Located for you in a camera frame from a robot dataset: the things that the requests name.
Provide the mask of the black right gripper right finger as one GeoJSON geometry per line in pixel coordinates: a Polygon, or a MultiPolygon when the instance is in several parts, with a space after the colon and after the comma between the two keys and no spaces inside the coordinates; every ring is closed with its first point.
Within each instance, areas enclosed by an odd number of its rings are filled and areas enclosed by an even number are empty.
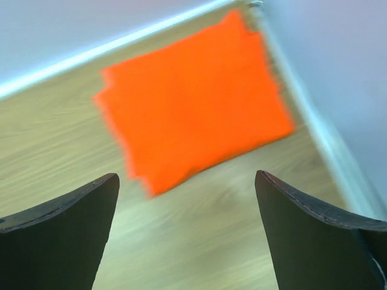
{"type": "Polygon", "coordinates": [[[259,170],[256,197],[279,289],[386,289],[386,222],[259,170]]]}

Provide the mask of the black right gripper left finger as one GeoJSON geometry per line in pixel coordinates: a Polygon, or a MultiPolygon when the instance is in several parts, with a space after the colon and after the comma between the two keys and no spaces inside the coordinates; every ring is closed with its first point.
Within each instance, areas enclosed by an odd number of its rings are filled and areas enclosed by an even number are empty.
{"type": "Polygon", "coordinates": [[[108,173],[1,218],[1,289],[92,289],[119,195],[108,173]]]}

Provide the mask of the orange t shirt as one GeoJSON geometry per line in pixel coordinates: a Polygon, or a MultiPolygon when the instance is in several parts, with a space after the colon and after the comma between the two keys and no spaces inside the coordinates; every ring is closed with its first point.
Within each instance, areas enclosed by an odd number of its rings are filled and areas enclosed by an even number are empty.
{"type": "Polygon", "coordinates": [[[263,36],[239,10],[102,75],[95,103],[150,196],[296,129],[263,36]]]}

